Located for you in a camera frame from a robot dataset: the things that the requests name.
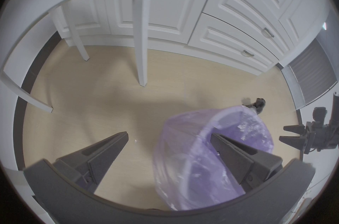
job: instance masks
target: purple plastic bag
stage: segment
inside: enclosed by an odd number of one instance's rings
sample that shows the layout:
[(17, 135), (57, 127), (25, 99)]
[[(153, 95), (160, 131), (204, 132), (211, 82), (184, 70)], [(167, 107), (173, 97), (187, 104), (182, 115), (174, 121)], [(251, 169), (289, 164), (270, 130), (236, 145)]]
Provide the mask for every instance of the purple plastic bag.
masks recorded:
[(245, 193), (210, 143), (215, 129), (258, 150), (273, 151), (264, 122), (242, 105), (169, 118), (155, 147), (153, 167), (156, 191), (171, 209), (208, 207)]

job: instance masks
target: purple trash bag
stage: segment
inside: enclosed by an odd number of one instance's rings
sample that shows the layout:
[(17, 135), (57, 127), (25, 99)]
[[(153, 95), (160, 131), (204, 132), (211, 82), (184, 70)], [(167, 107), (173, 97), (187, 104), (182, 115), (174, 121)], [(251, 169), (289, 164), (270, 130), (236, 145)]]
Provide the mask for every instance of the purple trash bag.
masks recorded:
[(208, 207), (245, 193), (210, 143), (216, 129), (258, 150), (273, 151), (264, 122), (242, 105), (169, 118), (155, 147), (153, 168), (156, 191), (172, 210)]

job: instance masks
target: ribbed gray panel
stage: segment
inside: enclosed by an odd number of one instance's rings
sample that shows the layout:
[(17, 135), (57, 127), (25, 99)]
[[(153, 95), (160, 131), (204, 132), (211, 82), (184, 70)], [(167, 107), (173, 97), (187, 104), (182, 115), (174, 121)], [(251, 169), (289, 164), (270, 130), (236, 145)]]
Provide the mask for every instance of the ribbed gray panel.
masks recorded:
[(306, 105), (337, 82), (332, 65), (316, 39), (290, 63), (290, 67), (299, 83)]
[(304, 96), (290, 66), (287, 65), (281, 70), (281, 72), (284, 75), (287, 85), (289, 86), (296, 110), (303, 108), (305, 106)]

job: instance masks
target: light wood floor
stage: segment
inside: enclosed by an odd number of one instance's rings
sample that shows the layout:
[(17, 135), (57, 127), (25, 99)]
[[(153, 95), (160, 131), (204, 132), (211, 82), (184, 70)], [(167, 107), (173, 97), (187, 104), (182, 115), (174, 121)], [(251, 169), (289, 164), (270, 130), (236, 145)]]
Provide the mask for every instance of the light wood floor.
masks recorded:
[(266, 100), (260, 117), (273, 136), (283, 164), (299, 151), (278, 138), (297, 124), (292, 97), (277, 67), (255, 76), (226, 65), (169, 52), (148, 51), (148, 84), (137, 81), (134, 50), (86, 47), (84, 61), (62, 40), (42, 67), (32, 95), (53, 106), (27, 105), (23, 128), (26, 166), (56, 158), (127, 131), (129, 142), (99, 185), (96, 195), (138, 208), (167, 209), (154, 189), (152, 153), (162, 125), (178, 113), (226, 108), (257, 97)]

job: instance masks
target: metal handle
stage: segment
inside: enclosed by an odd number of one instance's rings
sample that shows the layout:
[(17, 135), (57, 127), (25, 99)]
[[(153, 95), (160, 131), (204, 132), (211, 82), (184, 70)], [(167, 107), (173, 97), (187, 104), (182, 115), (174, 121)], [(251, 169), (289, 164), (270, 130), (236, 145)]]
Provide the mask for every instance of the metal handle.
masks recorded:
[(242, 51), (241, 54), (242, 54), (243, 56), (245, 56), (245, 57), (254, 57), (253, 54), (247, 52), (246, 50)]
[(261, 33), (266, 37), (266, 38), (274, 38), (274, 35), (265, 27)]

